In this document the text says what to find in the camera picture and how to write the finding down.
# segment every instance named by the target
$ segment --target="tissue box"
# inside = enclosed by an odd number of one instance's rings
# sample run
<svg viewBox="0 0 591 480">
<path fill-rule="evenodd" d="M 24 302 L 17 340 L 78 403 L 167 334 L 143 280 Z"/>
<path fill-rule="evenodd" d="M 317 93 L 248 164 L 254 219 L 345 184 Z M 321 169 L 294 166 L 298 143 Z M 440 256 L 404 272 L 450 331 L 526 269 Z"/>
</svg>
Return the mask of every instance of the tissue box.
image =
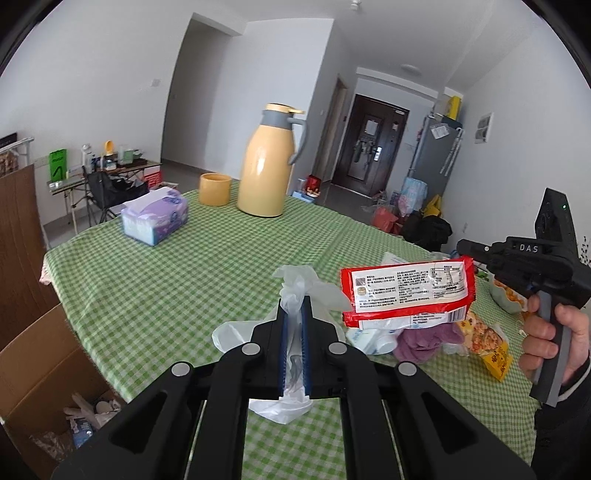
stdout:
<svg viewBox="0 0 591 480">
<path fill-rule="evenodd" d="M 189 201 L 169 187 L 125 202 L 121 210 L 123 232 L 148 245 L 157 245 L 187 223 Z"/>
</svg>

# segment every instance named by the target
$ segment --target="table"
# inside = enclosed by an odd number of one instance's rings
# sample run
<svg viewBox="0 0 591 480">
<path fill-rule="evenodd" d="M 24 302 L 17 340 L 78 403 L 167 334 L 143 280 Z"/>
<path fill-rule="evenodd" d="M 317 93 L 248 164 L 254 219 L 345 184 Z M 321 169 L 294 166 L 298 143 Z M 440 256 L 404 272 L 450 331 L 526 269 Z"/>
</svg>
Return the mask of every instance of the table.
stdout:
<svg viewBox="0 0 591 480">
<path fill-rule="evenodd" d="M 134 160 L 134 162 L 130 165 L 118 167 L 114 170 L 105 170 L 109 175 L 128 175 L 128 174 L 136 174 L 139 171 L 144 171 L 148 168 L 152 167 L 159 167 L 162 165 L 160 162 L 155 162 L 151 160 L 144 160 L 142 159 L 141 162 Z M 76 223 L 76 212 L 75 209 L 77 205 L 86 198 L 86 189 L 81 190 L 80 188 L 85 186 L 86 180 L 83 177 L 75 176 L 70 177 L 65 180 L 60 180 L 58 182 L 47 182 L 47 187 L 49 188 L 49 192 L 52 195 L 57 195 L 59 193 L 64 194 L 64 201 L 66 202 L 66 213 L 68 211 L 68 199 L 70 200 L 70 211 L 72 213 L 72 222 L 74 224 L 74 232 L 78 235 L 78 225 Z M 84 192 L 84 196 L 80 198 L 78 201 L 74 201 L 74 191 L 80 190 Z"/>
<path fill-rule="evenodd" d="M 46 263 L 73 330 L 107 381 L 131 400 L 176 361 L 202 365 L 221 353 L 211 340 L 227 320 L 263 318 L 277 302 L 283 264 L 311 264 L 339 284 L 342 267 L 378 265 L 385 251 L 409 261 L 427 251 L 331 210 L 286 198 L 282 217 L 246 215 L 232 201 L 190 201 L 189 222 L 156 247 L 123 236 L 116 219 L 90 228 L 47 253 Z M 517 360 L 521 338 L 477 279 L 473 309 L 499 322 Z M 374 357 L 394 364 L 389 355 Z M 534 449 L 535 400 L 516 363 L 503 383 L 483 362 L 439 353 L 424 370 L 527 462 Z M 314 401 L 283 426 L 249 412 L 243 478 L 342 479 L 339 402 Z"/>
</svg>

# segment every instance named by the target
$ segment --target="door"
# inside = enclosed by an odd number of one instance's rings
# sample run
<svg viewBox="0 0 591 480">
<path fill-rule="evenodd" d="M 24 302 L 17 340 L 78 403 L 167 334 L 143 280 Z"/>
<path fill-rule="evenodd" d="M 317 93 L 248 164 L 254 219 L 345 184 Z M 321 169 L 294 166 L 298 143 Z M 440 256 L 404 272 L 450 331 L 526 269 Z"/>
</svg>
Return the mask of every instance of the door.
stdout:
<svg viewBox="0 0 591 480">
<path fill-rule="evenodd" d="M 318 147 L 318 154 L 314 162 L 314 169 L 312 175 L 322 179 L 322 181 L 330 180 L 334 161 L 336 157 L 336 149 L 338 142 L 335 139 L 340 138 L 344 121 L 341 121 L 343 112 L 343 104 L 347 96 L 347 87 L 340 79 L 337 79 L 335 90 L 330 100 L 328 114 L 326 115 L 326 122 L 324 123 L 324 131 Z"/>
<path fill-rule="evenodd" d="M 408 110 L 357 95 L 333 183 L 370 197 L 384 190 L 407 116 Z"/>
<path fill-rule="evenodd" d="M 427 128 L 421 134 L 417 158 L 411 172 L 411 177 L 427 184 L 426 202 L 433 196 L 443 195 L 445 192 L 455 160 L 454 152 L 460 147 L 458 135 L 462 128 L 460 122 L 448 117 L 443 117 L 441 120 L 427 117 L 427 120 Z M 441 128 L 441 124 L 446 125 L 443 131 L 437 130 L 438 127 Z M 436 138 L 443 133 L 447 135 Z"/>
</svg>

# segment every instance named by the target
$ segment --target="doorway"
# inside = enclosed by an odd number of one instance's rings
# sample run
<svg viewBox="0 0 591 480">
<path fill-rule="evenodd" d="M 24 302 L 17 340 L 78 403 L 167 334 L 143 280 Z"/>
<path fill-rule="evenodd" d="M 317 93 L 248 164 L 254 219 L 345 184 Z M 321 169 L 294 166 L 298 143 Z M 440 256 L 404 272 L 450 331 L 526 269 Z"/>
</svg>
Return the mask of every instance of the doorway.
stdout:
<svg viewBox="0 0 591 480">
<path fill-rule="evenodd" d="M 161 157 L 207 169 L 209 124 L 232 37 L 191 20 L 178 53 L 164 118 Z"/>
<path fill-rule="evenodd" d="M 336 161 L 339 145 L 335 140 L 340 138 L 340 133 L 342 132 L 341 127 L 345 122 L 345 118 L 341 120 L 341 115 L 343 113 L 347 91 L 348 88 L 346 85 L 340 78 L 337 78 L 336 86 L 330 100 L 328 114 L 326 115 L 318 153 L 314 161 L 314 168 L 312 169 L 312 175 L 322 179 L 322 181 L 330 180 Z"/>
<path fill-rule="evenodd" d="M 408 110 L 356 95 L 333 183 L 372 197 L 386 184 Z"/>
</svg>

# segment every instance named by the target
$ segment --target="dark brown door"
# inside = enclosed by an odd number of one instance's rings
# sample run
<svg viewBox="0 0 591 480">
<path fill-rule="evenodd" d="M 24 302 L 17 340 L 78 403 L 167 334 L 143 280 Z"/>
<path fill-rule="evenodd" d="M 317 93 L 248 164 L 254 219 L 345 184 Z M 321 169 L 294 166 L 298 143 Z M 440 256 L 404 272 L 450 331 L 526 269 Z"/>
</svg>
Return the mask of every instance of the dark brown door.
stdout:
<svg viewBox="0 0 591 480">
<path fill-rule="evenodd" d="M 386 188 L 408 110 L 355 97 L 333 183 L 373 196 Z"/>
</svg>

